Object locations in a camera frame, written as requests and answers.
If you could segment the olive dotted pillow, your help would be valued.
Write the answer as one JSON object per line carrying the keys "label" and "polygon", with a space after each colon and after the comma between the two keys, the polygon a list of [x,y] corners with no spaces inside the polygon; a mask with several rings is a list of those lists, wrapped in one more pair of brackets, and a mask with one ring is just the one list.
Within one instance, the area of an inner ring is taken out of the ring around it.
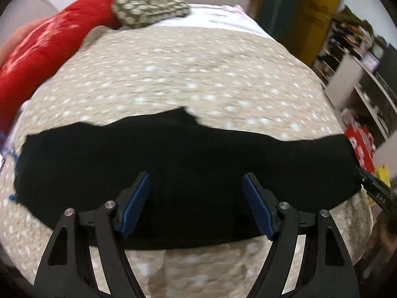
{"label": "olive dotted pillow", "polygon": [[112,12],[125,28],[139,29],[163,20],[190,15],[183,0],[113,0]]}

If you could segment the red blanket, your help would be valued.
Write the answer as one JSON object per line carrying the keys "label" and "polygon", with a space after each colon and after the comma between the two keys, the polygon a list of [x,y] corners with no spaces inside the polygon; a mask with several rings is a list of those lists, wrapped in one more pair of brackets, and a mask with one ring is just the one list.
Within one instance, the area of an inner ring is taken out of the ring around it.
{"label": "red blanket", "polygon": [[113,0],[77,0],[34,29],[1,67],[1,132],[7,134],[20,106],[69,60],[97,26],[117,29]]}

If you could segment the cluttered white shelf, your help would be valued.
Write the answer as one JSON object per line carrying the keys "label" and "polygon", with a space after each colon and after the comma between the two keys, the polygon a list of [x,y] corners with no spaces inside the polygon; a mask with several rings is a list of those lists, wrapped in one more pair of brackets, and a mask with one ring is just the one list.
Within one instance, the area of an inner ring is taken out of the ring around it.
{"label": "cluttered white shelf", "polygon": [[366,128],[375,146],[396,132],[396,48],[348,7],[331,20],[314,62],[326,99],[342,124]]}

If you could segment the white bed sheet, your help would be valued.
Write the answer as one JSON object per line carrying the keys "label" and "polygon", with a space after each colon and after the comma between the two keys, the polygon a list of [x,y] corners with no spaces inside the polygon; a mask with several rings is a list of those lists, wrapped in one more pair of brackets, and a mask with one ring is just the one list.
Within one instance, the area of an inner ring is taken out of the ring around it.
{"label": "white bed sheet", "polygon": [[239,6],[189,4],[190,14],[160,21],[154,26],[224,29],[247,32],[274,40]]}

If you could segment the red printed bag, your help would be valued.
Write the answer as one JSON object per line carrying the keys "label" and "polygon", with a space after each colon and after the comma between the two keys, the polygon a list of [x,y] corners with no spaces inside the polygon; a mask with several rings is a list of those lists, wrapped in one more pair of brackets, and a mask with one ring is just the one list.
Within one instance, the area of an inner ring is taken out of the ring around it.
{"label": "red printed bag", "polygon": [[371,174],[375,174],[373,154],[375,152],[374,139],[365,126],[349,125],[344,132],[351,142],[359,165]]}

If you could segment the black pants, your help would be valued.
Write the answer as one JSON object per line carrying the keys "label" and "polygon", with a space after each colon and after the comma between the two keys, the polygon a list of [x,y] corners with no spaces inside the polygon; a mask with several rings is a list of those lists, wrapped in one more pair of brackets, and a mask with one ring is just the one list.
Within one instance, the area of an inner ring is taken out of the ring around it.
{"label": "black pants", "polygon": [[260,235],[242,190],[247,173],[277,200],[315,213],[361,190],[358,167],[344,135],[281,141],[203,126],[177,108],[28,135],[14,188],[18,202],[54,228],[64,210],[97,209],[147,172],[149,195],[126,247],[171,250]]}

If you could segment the round pink headboard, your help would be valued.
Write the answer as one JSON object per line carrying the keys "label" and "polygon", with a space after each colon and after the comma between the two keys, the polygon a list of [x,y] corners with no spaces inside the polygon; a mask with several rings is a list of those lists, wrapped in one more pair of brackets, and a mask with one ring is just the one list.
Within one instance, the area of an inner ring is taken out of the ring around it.
{"label": "round pink headboard", "polygon": [[13,0],[1,14],[0,43],[3,46],[20,27],[58,13],[48,0]]}

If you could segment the yellow green curtain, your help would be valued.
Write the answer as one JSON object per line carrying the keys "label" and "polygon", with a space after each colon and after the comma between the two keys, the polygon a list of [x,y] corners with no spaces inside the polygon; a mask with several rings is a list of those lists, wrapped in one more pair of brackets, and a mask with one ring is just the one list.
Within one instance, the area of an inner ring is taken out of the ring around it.
{"label": "yellow green curtain", "polygon": [[259,0],[255,20],[293,56],[311,67],[340,0]]}

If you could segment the beige dotted quilt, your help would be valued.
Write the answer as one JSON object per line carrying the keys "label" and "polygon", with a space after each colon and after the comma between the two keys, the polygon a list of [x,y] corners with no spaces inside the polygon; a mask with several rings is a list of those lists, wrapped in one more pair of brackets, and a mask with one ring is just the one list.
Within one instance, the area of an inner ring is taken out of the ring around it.
{"label": "beige dotted quilt", "polygon": [[[27,102],[11,133],[19,153],[28,134],[74,122],[108,124],[185,106],[201,124],[280,140],[342,133],[314,72],[279,43],[232,30],[100,26]],[[33,284],[52,231],[13,194],[14,161],[1,172],[1,244]],[[362,190],[331,210],[353,263],[373,225]],[[194,250],[126,251],[148,297],[245,297],[265,261],[265,237]]]}

